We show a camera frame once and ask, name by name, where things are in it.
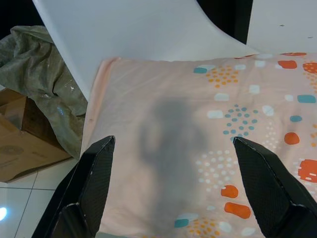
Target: teal spot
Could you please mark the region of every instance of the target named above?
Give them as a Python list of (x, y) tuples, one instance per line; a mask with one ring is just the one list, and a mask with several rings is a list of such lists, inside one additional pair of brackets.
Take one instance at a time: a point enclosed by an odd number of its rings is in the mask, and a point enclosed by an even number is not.
[(180, 220), (176, 220), (174, 223), (174, 227), (175, 228), (180, 228), (180, 227), (185, 227), (189, 224), (188, 219), (180, 219)]
[(316, 103), (316, 98), (313, 95), (298, 95), (297, 100), (299, 103)]
[(299, 122), (302, 120), (302, 117), (301, 116), (291, 116), (289, 119), (291, 120), (291, 122)]
[(207, 73), (207, 69), (206, 68), (194, 68), (194, 73)]

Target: orange spot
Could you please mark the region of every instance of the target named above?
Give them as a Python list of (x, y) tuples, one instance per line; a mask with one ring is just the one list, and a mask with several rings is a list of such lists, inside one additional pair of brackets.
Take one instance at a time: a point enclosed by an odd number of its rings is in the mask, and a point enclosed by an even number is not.
[(239, 194), (238, 189), (233, 185), (226, 185), (224, 189), (221, 190), (221, 196), (236, 198)]
[(224, 210), (227, 213), (234, 214), (238, 217), (241, 217), (243, 219), (247, 219), (251, 215), (251, 210), (249, 207), (232, 203), (232, 202), (227, 202), (224, 206)]
[(296, 145), (299, 143), (299, 136), (294, 132), (289, 132), (284, 136), (284, 141), (288, 145)]
[(281, 55), (284, 55), (284, 56), (305, 56), (307, 54), (305, 52), (291, 52), (291, 53), (283, 53)]
[(302, 180), (317, 183), (317, 160), (304, 160), (300, 167), (298, 175)]
[(294, 60), (279, 60), (277, 63), (282, 66), (282, 68), (297, 68), (297, 64)]

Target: pillow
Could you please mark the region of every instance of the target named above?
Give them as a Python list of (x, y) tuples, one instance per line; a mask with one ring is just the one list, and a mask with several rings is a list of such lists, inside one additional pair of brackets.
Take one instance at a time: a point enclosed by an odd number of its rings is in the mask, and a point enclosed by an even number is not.
[(317, 200), (316, 95), (317, 54), (103, 62), (82, 144), (116, 137), (100, 231), (262, 238), (232, 140), (273, 151)]

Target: chair backrest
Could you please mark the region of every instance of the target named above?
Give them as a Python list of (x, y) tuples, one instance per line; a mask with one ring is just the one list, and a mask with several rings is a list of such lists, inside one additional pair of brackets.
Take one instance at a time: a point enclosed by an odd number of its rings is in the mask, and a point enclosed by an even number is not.
[(33, 0), (86, 98), (101, 61), (206, 60), (255, 51), (221, 32), (196, 0)]

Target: white spot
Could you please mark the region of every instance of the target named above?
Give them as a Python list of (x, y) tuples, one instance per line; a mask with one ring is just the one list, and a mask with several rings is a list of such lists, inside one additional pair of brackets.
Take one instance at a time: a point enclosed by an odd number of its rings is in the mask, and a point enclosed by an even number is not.
[(262, 67), (265, 66), (265, 61), (264, 61), (264, 60), (256, 60), (256, 61), (254, 62), (254, 65), (255, 65), (255, 67), (260, 67), (260, 68), (262, 68)]
[(259, 85), (250, 85), (249, 86), (249, 93), (259, 94), (260, 93), (260, 86)]
[(219, 222), (219, 228), (224, 232), (231, 232), (232, 226), (227, 222)]
[(214, 206), (208, 206), (208, 207), (207, 207), (207, 210), (208, 210), (208, 211), (212, 211), (212, 210), (214, 210), (214, 209), (216, 209)]
[(265, 115), (267, 115), (268, 117), (271, 117), (274, 115), (274, 108), (269, 106), (269, 105), (265, 105), (262, 107), (262, 111)]
[(189, 222), (199, 218), (199, 215), (196, 213), (183, 213), (179, 215), (176, 219), (177, 220), (182, 220), (182, 219), (187, 219)]
[(293, 102), (294, 101), (294, 97), (293, 95), (285, 95), (285, 100), (288, 102)]
[(253, 233), (254, 233), (255, 231), (256, 231), (255, 228), (246, 227), (246, 228), (244, 228), (244, 229), (242, 230), (241, 235), (242, 235), (243, 237), (248, 237), (248, 236), (253, 235)]
[(272, 54), (259, 54), (259, 55), (256, 55), (256, 58), (257, 59), (261, 59), (261, 60), (269, 59), (269, 58), (272, 58), (272, 57), (273, 57)]
[(229, 101), (229, 94), (226, 93), (217, 93), (213, 99), (215, 101)]
[(234, 66), (235, 70), (245, 70), (246, 69), (246, 65), (245, 64), (237, 64)]
[(5, 207), (0, 208), (0, 221), (2, 221), (6, 217), (7, 211)]
[(223, 112), (221, 110), (209, 111), (207, 112), (207, 117), (209, 119), (223, 118)]

